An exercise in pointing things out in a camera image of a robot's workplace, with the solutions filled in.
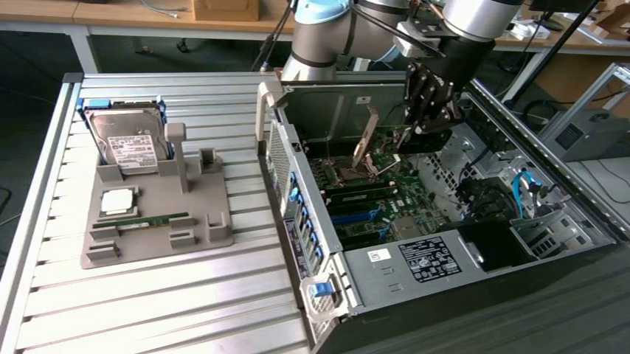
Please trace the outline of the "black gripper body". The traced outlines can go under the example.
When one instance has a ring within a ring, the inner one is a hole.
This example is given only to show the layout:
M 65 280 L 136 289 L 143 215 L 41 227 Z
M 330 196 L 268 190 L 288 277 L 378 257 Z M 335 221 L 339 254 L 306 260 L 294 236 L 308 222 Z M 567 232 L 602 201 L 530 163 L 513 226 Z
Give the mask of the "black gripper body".
M 494 47 L 495 40 L 481 42 L 465 37 L 443 38 L 438 49 L 445 57 L 426 59 L 426 67 L 455 87 L 463 87 Z

